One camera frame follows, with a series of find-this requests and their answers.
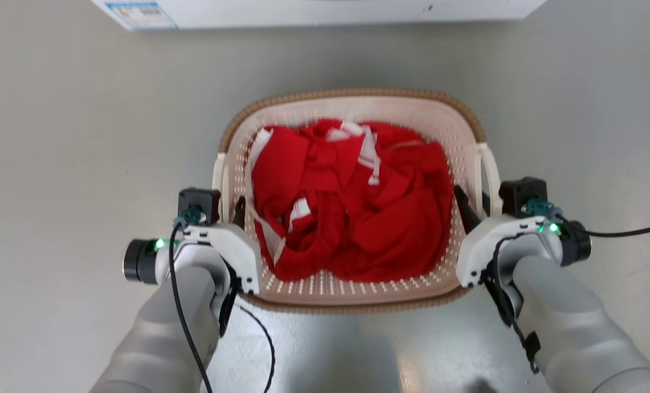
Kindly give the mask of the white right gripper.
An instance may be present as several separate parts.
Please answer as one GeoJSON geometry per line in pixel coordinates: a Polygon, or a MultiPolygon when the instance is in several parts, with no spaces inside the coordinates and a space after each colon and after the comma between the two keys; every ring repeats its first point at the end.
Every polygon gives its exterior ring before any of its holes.
{"type": "Polygon", "coordinates": [[[481,221],[470,206],[469,197],[462,187],[454,186],[454,195],[467,236],[461,242],[455,273],[463,288],[480,284],[480,273],[493,258],[497,243],[503,238],[515,239],[516,246],[528,249],[528,254],[538,254],[556,264],[563,260],[563,247],[559,236],[550,229],[544,216],[517,218],[507,215],[492,216],[491,197],[482,192],[482,208],[488,217],[481,221]]]}

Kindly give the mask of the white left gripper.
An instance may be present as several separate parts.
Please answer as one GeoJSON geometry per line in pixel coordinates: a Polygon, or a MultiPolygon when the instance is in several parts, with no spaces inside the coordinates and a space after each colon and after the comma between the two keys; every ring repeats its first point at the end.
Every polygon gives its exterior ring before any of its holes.
{"type": "Polygon", "coordinates": [[[233,271],[243,293],[259,294],[261,254],[257,243],[244,231],[247,199],[240,196],[233,224],[189,226],[181,242],[181,268],[200,267],[210,272],[219,289],[226,291],[233,271]]]}

